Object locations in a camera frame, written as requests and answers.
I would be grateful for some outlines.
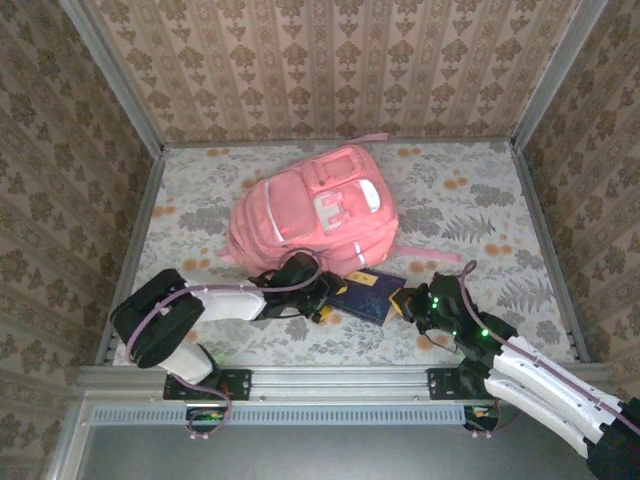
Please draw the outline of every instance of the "backpack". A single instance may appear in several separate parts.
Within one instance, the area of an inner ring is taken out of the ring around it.
[[[219,256],[252,274],[279,268],[282,257],[311,249],[322,269],[347,276],[384,262],[394,249],[398,212],[367,150],[346,145],[259,181],[240,198]],[[438,250],[401,253],[460,261]]]

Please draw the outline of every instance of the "passport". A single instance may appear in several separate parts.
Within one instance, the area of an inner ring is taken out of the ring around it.
[[[407,283],[406,278],[363,269],[345,278],[347,291],[327,299],[326,305],[382,326],[393,309],[390,297]]]

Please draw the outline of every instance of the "wall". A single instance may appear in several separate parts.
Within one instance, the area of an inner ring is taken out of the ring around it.
[[[58,4],[1,2],[0,478],[55,448],[150,162]]]
[[[640,396],[639,1],[609,1],[525,154],[589,350]]]
[[[167,142],[509,136],[577,0],[90,0]]]

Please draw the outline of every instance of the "floral tablecloth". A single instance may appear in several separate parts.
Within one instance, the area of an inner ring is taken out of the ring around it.
[[[246,278],[215,255],[243,190],[331,145],[182,148],[165,151],[166,168],[140,259],[138,288],[163,268],[177,267],[191,283]],[[515,326],[557,361],[573,355],[506,142],[371,144],[400,213],[398,242],[459,252],[478,261],[468,288],[482,310]],[[377,267],[429,281],[451,264],[395,256]],[[429,332],[451,347],[443,332]],[[380,328],[333,313],[323,324],[304,318],[196,325],[188,338],[222,364],[415,365],[456,362],[415,326],[395,316]],[[115,365],[124,364],[120,345]]]

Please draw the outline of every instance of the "metal bracket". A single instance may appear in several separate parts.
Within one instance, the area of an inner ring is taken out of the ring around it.
[[[463,378],[458,368],[430,368],[427,370],[431,400],[491,400],[482,379]]]
[[[251,370],[224,369],[220,371],[220,376],[211,384],[207,384],[207,379],[205,378],[199,385],[221,390],[229,395],[233,401],[247,401],[251,395],[251,377]],[[194,404],[194,402],[200,405],[201,401],[215,400],[218,402],[220,400],[217,395],[212,393],[200,392],[185,387],[173,375],[167,375],[162,398],[164,400],[182,400],[190,405]]]

